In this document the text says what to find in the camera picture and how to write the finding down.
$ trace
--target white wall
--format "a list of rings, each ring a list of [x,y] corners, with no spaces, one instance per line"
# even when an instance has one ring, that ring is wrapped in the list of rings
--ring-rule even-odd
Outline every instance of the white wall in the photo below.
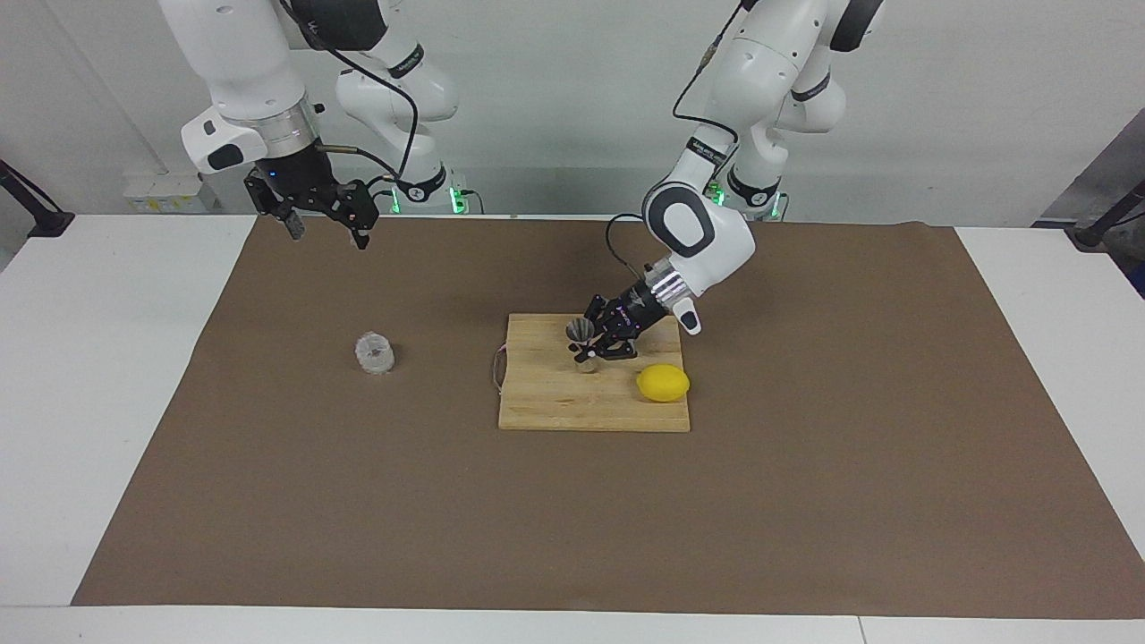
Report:
[[[161,162],[188,170],[179,127],[208,99],[155,0],[24,1],[46,2]],[[827,136],[791,136],[789,219],[1025,226],[1143,107],[1140,0],[887,5],[884,30],[836,65],[850,97],[845,121]],[[404,3],[429,55],[463,91],[457,118],[437,127],[442,144],[490,210],[502,212],[638,207],[688,135],[671,119],[671,103],[732,6]],[[32,71],[47,45],[37,45],[35,25],[10,26],[10,11],[0,109],[6,123],[18,123],[14,163],[24,158],[30,172],[45,173],[70,206],[121,210],[114,179],[147,162],[147,151],[121,132],[121,119],[92,127],[95,112],[86,120],[71,113],[87,109],[61,87],[71,77],[58,64],[50,74]],[[366,131],[331,100],[340,64],[314,52],[293,57],[311,99],[331,108],[324,138],[369,149]],[[14,99],[10,74],[50,80]],[[13,101],[23,109],[10,112]],[[60,131],[62,118],[73,126]],[[7,148],[13,128],[3,129]],[[52,144],[33,155],[39,141]],[[68,188],[74,172],[87,178],[85,189]],[[213,183],[231,210],[248,211],[242,174]]]

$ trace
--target white table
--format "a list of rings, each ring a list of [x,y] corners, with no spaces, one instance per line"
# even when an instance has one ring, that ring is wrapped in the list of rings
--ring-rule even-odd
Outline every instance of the white table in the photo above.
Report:
[[[0,273],[0,642],[1145,643],[1145,621],[68,607],[253,220],[81,217]],[[1145,303],[1059,231],[958,233],[1145,552]]]

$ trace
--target yellow lemon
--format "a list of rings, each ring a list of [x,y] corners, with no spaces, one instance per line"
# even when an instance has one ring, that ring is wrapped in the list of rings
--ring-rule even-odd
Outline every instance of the yellow lemon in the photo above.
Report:
[[[692,388],[688,375],[672,364],[653,364],[637,376],[637,387],[653,402],[676,402]]]

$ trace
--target brown tablecloth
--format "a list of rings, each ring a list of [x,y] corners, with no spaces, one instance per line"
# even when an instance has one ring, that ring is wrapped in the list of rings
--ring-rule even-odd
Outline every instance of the brown tablecloth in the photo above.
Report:
[[[602,435],[498,431],[489,376],[510,313],[631,282],[601,223],[308,223],[255,226],[76,604],[1145,618],[949,229],[756,227],[685,339],[693,432]]]

